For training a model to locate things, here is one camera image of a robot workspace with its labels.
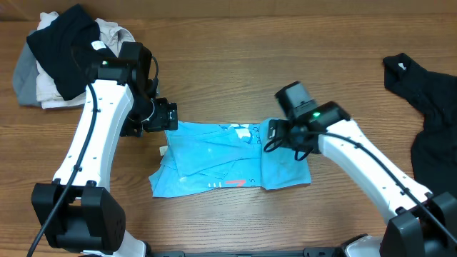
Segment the light blue t-shirt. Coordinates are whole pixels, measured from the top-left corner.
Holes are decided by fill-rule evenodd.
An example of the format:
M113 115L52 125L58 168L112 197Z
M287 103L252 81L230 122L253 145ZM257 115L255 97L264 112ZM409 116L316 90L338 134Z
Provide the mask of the light blue t-shirt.
M266 153L268 121L259 124L179 122L166 131L168 150L150 175L155 198L173 198L216 188L276 190L311 183L307 161L278 148Z

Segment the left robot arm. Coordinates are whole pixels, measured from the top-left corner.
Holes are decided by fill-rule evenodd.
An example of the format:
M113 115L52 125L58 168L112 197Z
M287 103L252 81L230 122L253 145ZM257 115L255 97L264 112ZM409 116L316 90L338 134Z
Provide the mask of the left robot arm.
M175 131L177 105L157 96L158 62L139 42L122 44L116 58L95 60L82 76L86 99L69 151L51 183L37 183L31 203L42 238L82 256L151 256L147 242L126 230L126 214L110 193L111 167L121 137Z

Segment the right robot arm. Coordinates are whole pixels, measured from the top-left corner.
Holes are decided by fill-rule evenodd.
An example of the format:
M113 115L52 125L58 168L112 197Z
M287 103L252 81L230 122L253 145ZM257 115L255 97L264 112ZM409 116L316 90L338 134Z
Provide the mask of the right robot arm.
M275 95L286 117L268 124L265 152L289 148L295 160L321 154L340 166L383 217L382 237L362 234L333 248L311 248L305 256L456 256L456 199L434 194L406 175L363 134L337 103L319 105L293 82Z

